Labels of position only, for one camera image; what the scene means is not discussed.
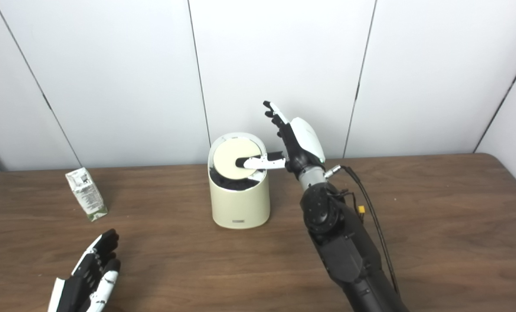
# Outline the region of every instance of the black robotic finger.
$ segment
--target black robotic finger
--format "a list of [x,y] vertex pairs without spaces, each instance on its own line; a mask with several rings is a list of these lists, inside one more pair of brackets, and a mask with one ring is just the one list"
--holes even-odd
[[108,262],[108,264],[106,265],[106,267],[104,268],[103,274],[106,274],[109,271],[119,272],[120,269],[121,269],[121,261],[119,261],[117,259],[111,259]]
[[115,229],[110,229],[106,233],[102,234],[100,240],[93,248],[96,249],[97,253],[101,257],[103,257],[118,247],[118,241],[119,235],[116,233]]
[[116,256],[117,255],[114,252],[108,253],[107,255],[103,255],[102,257],[100,257],[100,266],[105,267],[108,264],[108,262],[112,259],[115,259]]

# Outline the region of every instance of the robotic forearm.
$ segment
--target robotic forearm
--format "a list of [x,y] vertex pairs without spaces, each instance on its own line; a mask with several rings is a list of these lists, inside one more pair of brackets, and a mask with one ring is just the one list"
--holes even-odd
[[327,178],[341,166],[328,170],[320,142],[301,118],[291,122],[278,108],[264,102],[266,116],[279,128],[287,157],[279,152],[262,158],[240,158],[237,166],[254,169],[287,168],[300,182],[300,201],[308,234],[330,278],[342,289],[355,312],[408,312],[381,267],[381,256],[359,215],[345,204]]

